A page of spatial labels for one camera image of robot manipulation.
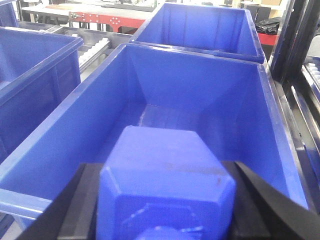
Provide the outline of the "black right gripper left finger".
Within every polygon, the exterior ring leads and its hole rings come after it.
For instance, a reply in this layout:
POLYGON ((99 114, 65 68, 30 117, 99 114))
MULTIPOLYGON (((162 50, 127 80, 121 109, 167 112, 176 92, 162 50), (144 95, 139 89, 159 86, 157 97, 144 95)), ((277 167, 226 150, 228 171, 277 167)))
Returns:
POLYGON ((94 240, 102 163, 82 163, 76 173, 18 240, 94 240))

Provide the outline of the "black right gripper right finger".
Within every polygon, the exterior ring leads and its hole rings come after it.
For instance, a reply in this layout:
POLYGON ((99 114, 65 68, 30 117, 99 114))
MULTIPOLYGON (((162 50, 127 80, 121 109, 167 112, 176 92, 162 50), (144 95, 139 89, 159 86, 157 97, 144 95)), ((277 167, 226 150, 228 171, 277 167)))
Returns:
POLYGON ((228 240, 318 240, 319 215, 279 192, 239 161, 222 165, 236 181, 228 240))

